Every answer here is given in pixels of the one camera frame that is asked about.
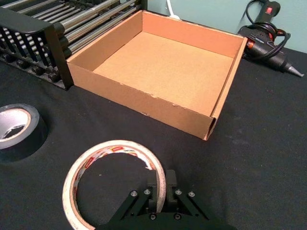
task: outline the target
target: black power cord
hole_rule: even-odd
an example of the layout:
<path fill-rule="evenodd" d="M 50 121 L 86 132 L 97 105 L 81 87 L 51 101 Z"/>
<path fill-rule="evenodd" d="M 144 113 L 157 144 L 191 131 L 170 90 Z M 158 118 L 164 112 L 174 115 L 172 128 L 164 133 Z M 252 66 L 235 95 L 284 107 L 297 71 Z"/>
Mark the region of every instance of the black power cord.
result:
<path fill-rule="evenodd" d="M 252 23 L 252 25 L 247 26 L 247 28 L 249 28 L 249 29 L 261 29 L 261 30 L 267 31 L 272 36 L 272 42 L 274 42 L 275 38 L 278 37 L 278 36 L 283 36 L 284 40 L 280 44 L 276 45 L 271 51 L 267 52 L 264 55 L 259 55 L 258 57 L 247 56 L 247 58 L 250 59 L 250 60 L 265 61 L 265 60 L 277 55 L 279 53 L 279 51 L 281 51 L 281 49 L 287 43 L 289 38 L 291 37 L 290 33 L 287 33 L 286 31 L 284 31 L 282 29 L 277 29 L 276 26 L 273 25 L 272 23 L 255 23 L 252 20 L 252 18 L 250 17 L 248 9 L 251 6 L 251 4 L 253 4 L 255 2 L 261 2 L 261 3 L 265 4 L 268 1 L 269 0 L 251 0 L 247 4 L 246 9 L 245 9 L 245 14 L 246 14 L 247 18 L 249 19 L 249 21 Z"/>

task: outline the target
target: masking tape roll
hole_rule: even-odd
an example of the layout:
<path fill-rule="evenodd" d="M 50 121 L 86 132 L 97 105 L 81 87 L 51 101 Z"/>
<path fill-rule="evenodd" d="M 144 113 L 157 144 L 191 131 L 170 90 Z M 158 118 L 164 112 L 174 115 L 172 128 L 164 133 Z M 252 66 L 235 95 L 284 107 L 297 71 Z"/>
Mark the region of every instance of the masking tape roll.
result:
<path fill-rule="evenodd" d="M 75 230 L 95 229 L 95 227 L 87 223 L 79 213 L 76 201 L 78 182 L 84 171 L 88 169 L 95 160 L 113 153 L 126 153 L 138 157 L 145 162 L 147 169 L 156 170 L 158 197 L 157 212 L 161 212 L 162 210 L 166 196 L 166 180 L 160 161 L 149 149 L 138 143 L 127 140 L 111 140 L 98 144 L 82 154 L 72 165 L 66 176 L 62 195 L 63 208 L 69 223 Z"/>

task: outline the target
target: roll of tape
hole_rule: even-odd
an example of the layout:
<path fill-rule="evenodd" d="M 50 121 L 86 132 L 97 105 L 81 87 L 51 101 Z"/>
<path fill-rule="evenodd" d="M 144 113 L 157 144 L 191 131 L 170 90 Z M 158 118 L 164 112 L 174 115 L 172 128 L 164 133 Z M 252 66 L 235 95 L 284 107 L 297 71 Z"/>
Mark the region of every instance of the roll of tape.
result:
<path fill-rule="evenodd" d="M 65 215 L 75 230 L 94 230 L 95 227 L 87 223 L 78 211 L 76 194 L 78 182 L 84 171 L 97 159 L 113 153 L 126 153 L 140 158 L 146 168 L 156 170 L 157 174 L 157 212 L 161 212 L 165 196 L 165 174 L 160 161 L 146 147 L 127 140 L 111 140 L 98 144 L 82 154 L 69 170 L 63 187 L 63 208 Z"/>
<path fill-rule="evenodd" d="M 47 138 L 47 127 L 28 104 L 0 108 L 0 161 L 17 161 L 38 150 Z"/>

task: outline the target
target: white cable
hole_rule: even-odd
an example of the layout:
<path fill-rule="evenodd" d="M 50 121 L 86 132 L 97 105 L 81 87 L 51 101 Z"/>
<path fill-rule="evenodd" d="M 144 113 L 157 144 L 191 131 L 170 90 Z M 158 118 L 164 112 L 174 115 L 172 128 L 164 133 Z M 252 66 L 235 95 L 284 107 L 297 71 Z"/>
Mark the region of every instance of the white cable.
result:
<path fill-rule="evenodd" d="M 174 12 L 173 12 L 171 0 L 166 0 L 166 2 L 167 2 L 167 7 L 168 7 L 168 10 L 169 10 L 169 14 L 170 14 L 169 17 L 170 17 L 170 18 L 175 18 L 175 19 L 180 20 L 179 16 L 178 16 L 178 15 L 175 15 Z"/>

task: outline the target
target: cable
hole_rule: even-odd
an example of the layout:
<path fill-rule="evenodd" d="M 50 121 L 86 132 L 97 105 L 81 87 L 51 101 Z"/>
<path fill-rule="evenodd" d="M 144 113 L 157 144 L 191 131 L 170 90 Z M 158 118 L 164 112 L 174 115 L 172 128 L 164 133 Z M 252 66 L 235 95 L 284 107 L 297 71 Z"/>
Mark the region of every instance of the cable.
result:
<path fill-rule="evenodd" d="M 250 57 L 248 55 L 246 55 L 245 57 L 247 59 L 250 60 L 267 60 L 270 59 L 271 57 L 277 55 L 279 53 L 279 51 L 281 51 L 281 49 L 286 45 L 287 41 L 289 40 L 289 38 L 291 37 L 290 33 L 287 33 L 286 31 L 282 30 L 282 29 L 277 29 L 275 25 L 273 25 L 272 23 L 255 23 L 252 18 L 249 15 L 248 9 L 251 6 L 251 4 L 255 3 L 255 2 L 261 2 L 263 4 L 267 3 L 269 0 L 251 0 L 245 9 L 245 14 L 248 18 L 248 20 L 252 23 L 252 25 L 247 26 L 247 28 L 249 29 L 262 29 L 262 30 L 266 30 L 271 36 L 272 36 L 272 41 L 275 41 L 275 38 L 278 36 L 284 36 L 284 40 L 278 44 L 275 48 L 273 48 L 271 51 L 267 52 L 264 55 L 259 55 L 258 57 Z"/>
<path fill-rule="evenodd" d="M 179 16 L 175 15 L 174 12 L 173 12 L 171 1 L 170 0 L 166 0 L 166 2 L 167 2 L 168 11 L 169 11 L 169 14 L 170 14 L 169 17 L 180 20 Z"/>

